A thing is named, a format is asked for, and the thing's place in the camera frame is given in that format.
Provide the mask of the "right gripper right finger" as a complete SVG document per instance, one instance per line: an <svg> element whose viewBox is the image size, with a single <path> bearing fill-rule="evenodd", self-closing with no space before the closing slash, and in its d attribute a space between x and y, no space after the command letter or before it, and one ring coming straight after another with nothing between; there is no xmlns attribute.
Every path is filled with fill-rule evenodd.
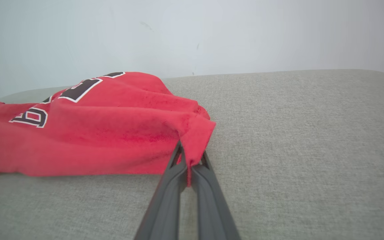
<svg viewBox="0 0 384 240"><path fill-rule="evenodd" d="M191 173L192 188L197 193L198 239L241 239L206 152Z"/></svg>

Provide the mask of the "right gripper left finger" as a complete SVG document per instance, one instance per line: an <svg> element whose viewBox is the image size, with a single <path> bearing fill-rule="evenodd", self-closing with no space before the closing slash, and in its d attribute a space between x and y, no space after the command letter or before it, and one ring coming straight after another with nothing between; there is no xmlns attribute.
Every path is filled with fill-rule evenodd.
<svg viewBox="0 0 384 240"><path fill-rule="evenodd" d="M134 239L179 239L180 195L187 186L187 169L184 149L178 141Z"/></svg>

